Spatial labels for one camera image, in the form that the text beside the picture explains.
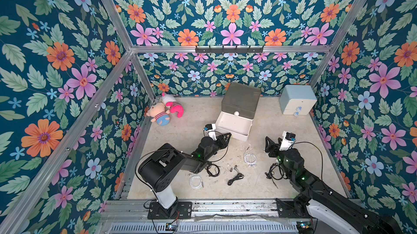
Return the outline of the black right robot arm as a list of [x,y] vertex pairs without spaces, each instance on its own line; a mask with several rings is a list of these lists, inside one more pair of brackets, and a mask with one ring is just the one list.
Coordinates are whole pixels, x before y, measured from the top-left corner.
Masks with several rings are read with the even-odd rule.
[[400,234],[398,222],[371,212],[333,190],[308,171],[305,160],[294,148],[295,134],[286,133],[274,142],[265,139],[265,153],[275,158],[266,177],[273,182],[288,180],[298,192],[291,209],[296,216],[322,221],[341,234]]

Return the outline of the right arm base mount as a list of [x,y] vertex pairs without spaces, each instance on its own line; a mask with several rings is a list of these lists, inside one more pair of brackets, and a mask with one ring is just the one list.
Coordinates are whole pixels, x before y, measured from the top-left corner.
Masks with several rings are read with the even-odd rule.
[[275,198],[275,203],[280,218],[310,218],[306,209],[301,205],[295,205],[294,200]]

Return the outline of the white drawer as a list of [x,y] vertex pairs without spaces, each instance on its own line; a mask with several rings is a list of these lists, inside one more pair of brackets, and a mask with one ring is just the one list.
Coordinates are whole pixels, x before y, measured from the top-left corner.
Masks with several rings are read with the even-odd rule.
[[246,142],[249,138],[253,120],[221,112],[215,125],[218,132],[222,134],[230,133],[232,138]]

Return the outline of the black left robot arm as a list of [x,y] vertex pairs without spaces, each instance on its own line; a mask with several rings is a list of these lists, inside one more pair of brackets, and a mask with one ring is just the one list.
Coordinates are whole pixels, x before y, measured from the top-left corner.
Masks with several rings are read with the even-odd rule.
[[216,164],[211,158],[220,150],[227,149],[231,139],[230,133],[221,134],[217,131],[212,136],[205,136],[192,154],[184,153],[166,143],[136,166],[136,177],[151,188],[159,206],[172,212],[178,206],[178,198],[174,194],[171,182],[179,171],[199,174],[209,170]]

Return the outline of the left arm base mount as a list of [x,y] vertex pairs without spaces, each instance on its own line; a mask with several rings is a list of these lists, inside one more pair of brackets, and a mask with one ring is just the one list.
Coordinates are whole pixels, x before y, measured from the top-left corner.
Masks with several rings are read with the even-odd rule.
[[193,203],[190,201],[176,201],[170,208],[164,209],[157,201],[149,205],[148,219],[190,219]]

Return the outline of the white earphones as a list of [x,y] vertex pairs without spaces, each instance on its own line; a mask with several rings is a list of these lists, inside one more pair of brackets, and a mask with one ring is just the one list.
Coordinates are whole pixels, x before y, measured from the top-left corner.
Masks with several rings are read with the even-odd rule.
[[203,179],[198,174],[190,174],[189,175],[189,184],[193,189],[201,189],[204,187]]
[[249,146],[243,155],[243,160],[247,164],[248,167],[253,168],[256,167],[257,157],[255,154],[251,153],[250,150],[251,146]]

